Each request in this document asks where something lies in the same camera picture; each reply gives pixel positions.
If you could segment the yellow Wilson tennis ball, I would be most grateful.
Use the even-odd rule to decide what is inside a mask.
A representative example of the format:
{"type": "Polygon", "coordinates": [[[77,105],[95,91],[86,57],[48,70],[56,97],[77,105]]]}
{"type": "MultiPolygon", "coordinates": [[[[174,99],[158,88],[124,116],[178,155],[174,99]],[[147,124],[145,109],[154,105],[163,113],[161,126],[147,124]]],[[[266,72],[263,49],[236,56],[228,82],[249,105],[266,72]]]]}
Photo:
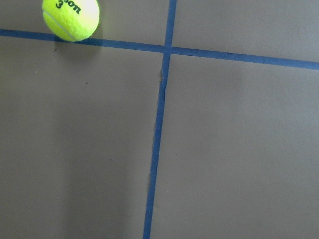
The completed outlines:
{"type": "Polygon", "coordinates": [[[89,38],[95,32],[100,9],[96,0],[44,0],[42,15],[56,36],[76,42],[89,38]]]}

